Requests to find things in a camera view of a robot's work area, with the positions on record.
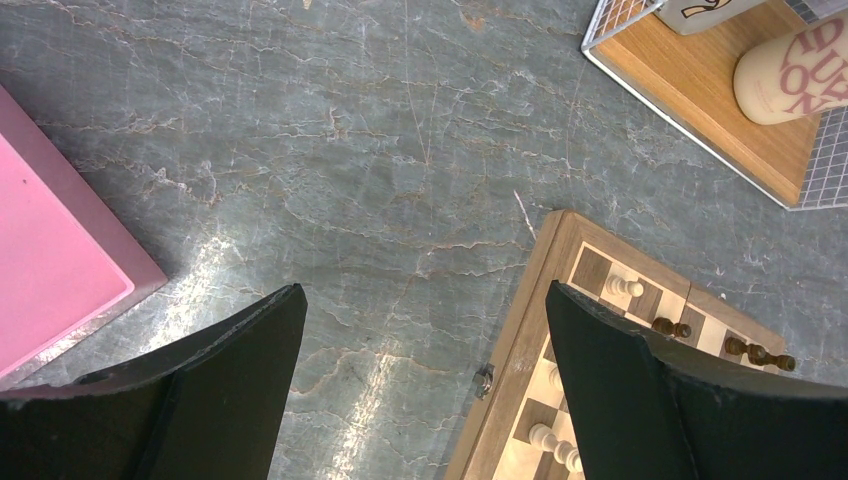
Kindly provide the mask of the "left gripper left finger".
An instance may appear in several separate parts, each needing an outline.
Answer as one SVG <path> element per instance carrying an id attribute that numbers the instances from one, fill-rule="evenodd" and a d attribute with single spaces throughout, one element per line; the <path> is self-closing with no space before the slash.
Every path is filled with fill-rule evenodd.
<path id="1" fill-rule="evenodd" d="M 266 478 L 307 307 L 289 285 L 71 383 L 3 392 L 2 477 Z"/>

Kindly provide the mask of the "dark chess piece top row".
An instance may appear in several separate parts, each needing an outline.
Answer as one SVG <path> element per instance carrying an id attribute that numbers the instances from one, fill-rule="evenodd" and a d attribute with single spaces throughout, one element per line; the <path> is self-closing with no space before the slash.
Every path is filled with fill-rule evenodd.
<path id="1" fill-rule="evenodd" d="M 746 343 L 743 339 L 737 337 L 725 339 L 724 351 L 730 355 L 747 355 L 751 363 L 754 360 L 760 361 L 767 355 L 767 351 L 762 345 Z"/>

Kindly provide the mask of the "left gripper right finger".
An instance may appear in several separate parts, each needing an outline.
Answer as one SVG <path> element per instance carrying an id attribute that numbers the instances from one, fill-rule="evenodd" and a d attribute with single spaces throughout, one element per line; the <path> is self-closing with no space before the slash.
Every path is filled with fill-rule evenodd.
<path id="1" fill-rule="evenodd" d="M 590 479 L 843 479 L 847 391 L 751 369 L 552 282 L 550 338 Z"/>

